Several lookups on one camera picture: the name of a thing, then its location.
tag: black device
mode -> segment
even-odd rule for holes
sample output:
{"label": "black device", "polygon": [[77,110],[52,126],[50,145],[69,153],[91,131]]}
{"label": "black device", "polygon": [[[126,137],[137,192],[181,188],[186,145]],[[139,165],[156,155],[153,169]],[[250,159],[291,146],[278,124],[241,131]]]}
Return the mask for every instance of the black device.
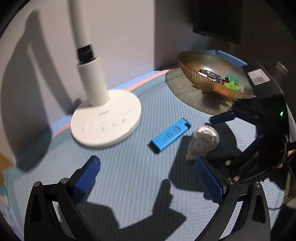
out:
{"label": "black device", "polygon": [[[99,160],[99,158],[92,156],[70,178],[62,178],[57,184],[34,183],[25,216],[25,241],[75,240],[64,233],[52,202],[59,203],[65,220],[77,241],[100,240],[88,227],[75,206],[83,200],[81,197],[85,197],[87,192],[90,191],[94,177],[99,170],[98,165],[94,163],[96,160]],[[257,237],[257,240],[269,241],[269,214],[261,184],[256,182],[245,185],[229,181],[230,179],[227,176],[223,176],[218,170],[214,169],[204,157],[199,158],[199,160],[203,163],[204,170],[212,176],[218,185],[223,187],[223,200],[208,225],[195,241],[219,240],[232,216],[236,203],[239,201],[243,201],[239,217],[231,234],[223,240],[235,241],[240,237],[242,241],[249,241],[250,238]],[[87,181],[86,185],[81,186],[81,180],[84,177],[87,180],[89,176],[92,178]]]}
{"label": "black device", "polygon": [[280,163],[289,165],[293,157],[287,159],[287,152],[296,146],[289,141],[287,106],[276,80],[258,62],[245,66],[244,71],[251,76],[250,73],[258,72],[253,81],[250,78],[256,97],[236,100],[228,112],[211,117],[210,122],[217,124],[240,118],[256,126],[256,139],[241,155],[230,160],[224,170],[232,177],[238,176],[239,183],[250,183],[262,179]]}
{"label": "black device", "polygon": [[193,32],[239,44],[242,35],[242,0],[193,1]]}

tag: metal screw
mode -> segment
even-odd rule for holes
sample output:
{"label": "metal screw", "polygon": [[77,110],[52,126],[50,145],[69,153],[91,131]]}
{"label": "metal screw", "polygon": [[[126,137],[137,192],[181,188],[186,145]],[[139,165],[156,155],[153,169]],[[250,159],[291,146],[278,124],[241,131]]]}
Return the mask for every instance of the metal screw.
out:
{"label": "metal screw", "polygon": [[237,182],[239,180],[239,176],[235,176],[234,180]]}
{"label": "metal screw", "polygon": [[39,185],[40,185],[40,182],[39,181],[37,181],[37,182],[34,183],[34,187],[38,187]]}
{"label": "metal screw", "polygon": [[63,177],[63,178],[60,180],[60,183],[65,184],[65,183],[67,183],[68,180],[69,180],[68,178]]}
{"label": "metal screw", "polygon": [[231,160],[225,162],[225,166],[229,166],[231,164]]}
{"label": "metal screw", "polygon": [[232,185],[232,184],[234,184],[234,180],[232,178],[228,178],[227,179],[227,183],[230,184],[230,185]]}
{"label": "metal screw", "polygon": [[260,182],[255,182],[255,186],[259,188],[259,187],[261,187],[261,183]]}

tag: blue textured mat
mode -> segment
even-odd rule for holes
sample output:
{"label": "blue textured mat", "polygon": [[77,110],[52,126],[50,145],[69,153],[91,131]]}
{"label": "blue textured mat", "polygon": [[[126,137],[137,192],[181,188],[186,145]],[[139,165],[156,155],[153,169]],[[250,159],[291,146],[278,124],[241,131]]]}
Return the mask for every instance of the blue textured mat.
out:
{"label": "blue textured mat", "polygon": [[[180,154],[184,138],[178,139],[159,155],[147,147],[149,141],[168,126],[184,117],[192,123],[191,133],[209,120],[180,101],[159,76],[134,90],[142,103],[142,119],[135,132],[122,143],[107,149],[87,149],[76,143],[66,130],[51,143],[40,164],[23,173],[11,168],[4,173],[9,198],[22,225],[26,205],[35,181],[57,183],[83,166],[91,155],[101,159],[101,171],[87,199],[78,209],[93,231],[102,240],[194,240],[207,225],[218,205],[204,198],[204,188],[193,175],[179,168],[174,161],[185,163]],[[228,123],[237,138],[237,146],[244,150],[255,137],[255,127],[236,119]],[[166,180],[183,179],[182,183]],[[276,184],[265,180],[263,188],[269,207],[277,207],[283,192]],[[224,236],[235,223],[241,204],[230,220]]]}

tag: usb flash drive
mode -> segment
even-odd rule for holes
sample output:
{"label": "usb flash drive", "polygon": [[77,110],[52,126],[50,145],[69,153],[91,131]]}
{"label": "usb flash drive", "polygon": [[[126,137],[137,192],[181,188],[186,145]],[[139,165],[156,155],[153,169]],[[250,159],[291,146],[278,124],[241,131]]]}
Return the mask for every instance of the usb flash drive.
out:
{"label": "usb flash drive", "polygon": [[162,132],[157,137],[150,141],[150,148],[154,153],[159,153],[175,140],[177,140],[181,135],[188,131],[191,127],[191,123],[184,118],[177,121],[175,124],[170,126],[164,132]]}

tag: golden bowl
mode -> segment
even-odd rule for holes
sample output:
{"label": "golden bowl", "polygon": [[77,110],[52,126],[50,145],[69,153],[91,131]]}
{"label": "golden bowl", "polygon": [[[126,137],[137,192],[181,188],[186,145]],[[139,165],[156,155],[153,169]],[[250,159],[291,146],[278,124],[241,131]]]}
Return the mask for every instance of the golden bowl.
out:
{"label": "golden bowl", "polygon": [[[178,54],[178,60],[184,75],[201,91],[219,99],[228,101],[234,99],[254,98],[252,86],[249,83],[247,74],[242,68],[228,62],[227,60],[212,54],[198,51],[181,52]],[[198,74],[201,69],[211,71],[221,76],[222,79],[230,73],[239,80],[238,86],[240,91],[229,89]]]}

